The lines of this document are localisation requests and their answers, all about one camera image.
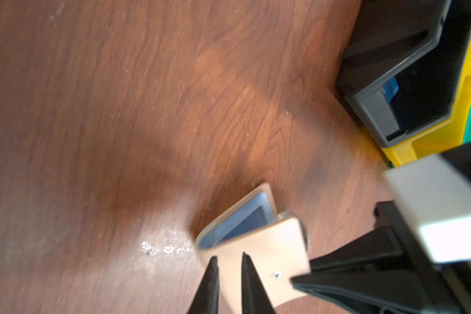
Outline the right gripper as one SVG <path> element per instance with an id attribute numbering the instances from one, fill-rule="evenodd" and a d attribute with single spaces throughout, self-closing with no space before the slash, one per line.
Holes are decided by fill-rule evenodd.
<path id="1" fill-rule="evenodd" d="M 431 261 L 394 202 L 374 215 L 383 227 L 310 260 L 293 288 L 350 313 L 471 313 L 469 263 Z"/>

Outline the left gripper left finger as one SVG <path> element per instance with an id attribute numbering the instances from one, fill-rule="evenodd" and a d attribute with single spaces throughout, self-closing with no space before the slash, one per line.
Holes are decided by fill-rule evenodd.
<path id="1" fill-rule="evenodd" d="M 219 287 L 218 258 L 212 256 L 187 313 L 218 314 Z"/>

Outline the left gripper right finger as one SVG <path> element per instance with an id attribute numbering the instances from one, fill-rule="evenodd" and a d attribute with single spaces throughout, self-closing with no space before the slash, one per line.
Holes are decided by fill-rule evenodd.
<path id="1" fill-rule="evenodd" d="M 255 265 L 246 253 L 242 256 L 242 313 L 276 313 Z"/>

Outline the tan leather card holder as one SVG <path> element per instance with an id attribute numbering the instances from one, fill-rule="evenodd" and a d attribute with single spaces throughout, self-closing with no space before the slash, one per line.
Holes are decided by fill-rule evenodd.
<path id="1" fill-rule="evenodd" d="M 204 265 L 218 258 L 221 296 L 242 312 L 242 256 L 251 257 L 273 307 L 302 298 L 291 279 L 311 272 L 309 239 L 293 213 L 278 212 L 271 186 L 263 183 L 207 225 L 196 238 Z"/>

